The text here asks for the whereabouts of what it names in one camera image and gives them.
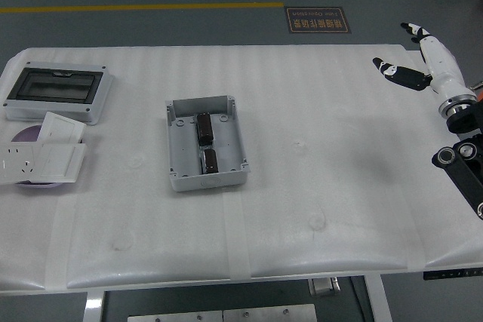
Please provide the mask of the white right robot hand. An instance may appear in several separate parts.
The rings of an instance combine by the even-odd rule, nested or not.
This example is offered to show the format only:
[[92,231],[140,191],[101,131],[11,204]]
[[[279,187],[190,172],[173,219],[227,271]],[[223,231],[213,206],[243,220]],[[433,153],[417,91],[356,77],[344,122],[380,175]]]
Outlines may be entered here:
[[416,91],[430,87],[442,104],[472,104],[477,101],[475,93],[466,87],[453,54],[434,35],[413,23],[402,23],[401,27],[411,34],[413,42],[420,46],[426,71],[396,66],[378,57],[373,58],[373,64],[386,80]]

